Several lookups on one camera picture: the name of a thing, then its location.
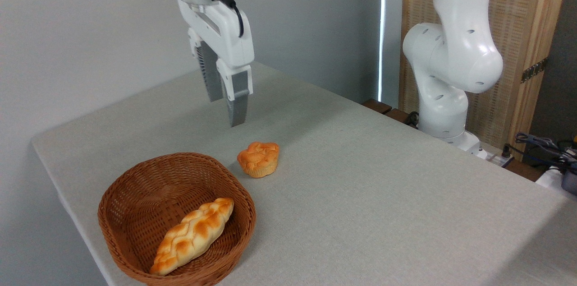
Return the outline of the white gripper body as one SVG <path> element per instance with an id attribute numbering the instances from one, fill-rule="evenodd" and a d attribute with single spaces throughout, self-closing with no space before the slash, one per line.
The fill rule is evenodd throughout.
<path id="1" fill-rule="evenodd" d="M 241 11 L 239 20 L 235 10 L 222 2 L 214 5 L 190 7 L 177 0 L 182 17 L 189 25 L 193 47 L 205 42 L 230 68 L 239 68 L 254 61 L 251 26 Z"/>

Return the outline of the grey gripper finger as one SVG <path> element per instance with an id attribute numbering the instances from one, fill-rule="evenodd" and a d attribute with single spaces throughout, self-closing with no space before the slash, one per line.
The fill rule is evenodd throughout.
<path id="1" fill-rule="evenodd" d="M 213 102 L 222 99 L 223 92 L 216 67 L 218 60 L 216 52 L 192 28 L 189 29 L 189 42 L 193 55 L 198 61 L 209 100 Z"/>
<path id="2" fill-rule="evenodd" d="M 241 125 L 246 120 L 248 97 L 253 93 L 251 66 L 231 68 L 222 59 L 217 60 L 216 66 L 227 101 L 229 124 Z"/>

